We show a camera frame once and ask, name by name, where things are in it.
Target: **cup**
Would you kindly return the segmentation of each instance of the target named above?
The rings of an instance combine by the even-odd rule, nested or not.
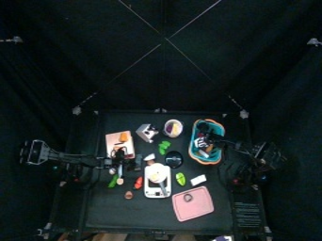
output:
[[[169,120],[163,127],[163,133],[169,137],[178,137],[183,131],[183,123],[178,120]]]

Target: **orange object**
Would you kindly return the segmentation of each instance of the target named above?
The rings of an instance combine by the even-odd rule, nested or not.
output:
[[[139,190],[139,189],[142,188],[142,185],[143,185],[143,178],[139,177],[139,178],[137,179],[134,189],[135,189],[135,190]]]
[[[122,132],[119,135],[119,142],[127,142],[127,140],[129,140],[127,134],[126,132]]]

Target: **green pepper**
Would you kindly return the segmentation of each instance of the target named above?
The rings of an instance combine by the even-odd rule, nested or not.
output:
[[[159,144],[159,148],[161,148],[161,149],[167,149],[167,145]]]
[[[159,153],[161,153],[162,155],[165,155],[165,154],[166,154],[166,149],[159,148]]]
[[[166,147],[165,149],[167,149],[167,148],[171,146],[171,143],[165,140],[165,141],[162,142],[162,145]]]
[[[182,172],[177,173],[177,181],[181,185],[186,184],[186,178]]]

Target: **red object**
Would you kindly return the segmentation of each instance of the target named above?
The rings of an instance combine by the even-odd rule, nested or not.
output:
[[[134,189],[135,189],[135,190],[141,189],[141,188],[142,188],[142,185],[143,185],[143,178],[139,177],[139,178],[137,179]]]

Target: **toy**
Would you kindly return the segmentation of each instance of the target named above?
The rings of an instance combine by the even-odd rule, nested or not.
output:
[[[134,198],[134,193],[133,193],[131,191],[127,191],[127,192],[126,192],[126,195],[125,195],[125,198],[126,198],[127,200],[131,200],[131,199]]]
[[[154,165],[155,163],[157,163],[155,160],[149,160],[149,161],[146,162],[147,166],[151,166],[151,165]]]
[[[186,185],[186,178],[182,172],[177,173],[177,181],[179,185]]]
[[[214,203],[205,186],[199,186],[173,196],[173,205],[179,222],[214,212]]]
[[[165,161],[170,168],[177,169],[183,164],[183,155],[177,151],[171,151],[167,153]]]
[[[155,160],[157,159],[157,156],[154,153],[149,154],[146,157],[145,157],[145,161],[150,161],[150,160]]]
[[[153,137],[159,133],[153,124],[143,124],[137,130],[139,137],[149,143],[153,143]]]
[[[119,142],[126,142],[129,141],[129,137],[127,137],[127,133],[126,132],[122,132],[121,135],[119,135]]]
[[[205,174],[190,180],[190,183],[191,183],[193,186],[199,185],[203,182],[206,182]]]
[[[145,168],[145,195],[153,199],[171,195],[171,171],[162,163]]]
[[[108,188],[114,188],[117,186],[117,182],[118,182],[118,175],[115,174],[108,184]]]
[[[139,190],[139,189],[142,188],[142,185],[143,185],[143,178],[139,177],[139,178],[137,179],[134,189],[135,189],[135,190]]]
[[[142,161],[142,154],[137,155],[137,165],[135,165],[135,170],[141,170],[141,161]]]
[[[222,160],[222,138],[226,129],[214,120],[197,120],[189,146],[189,155],[203,165],[217,165]]]
[[[169,141],[163,141],[161,144],[159,144],[159,153],[162,154],[162,155],[165,155],[166,154],[166,150],[167,150],[167,148],[171,146],[171,143],[169,142]]]
[[[183,131],[183,123],[178,120],[169,120],[163,127],[163,133],[169,137],[178,137]]]

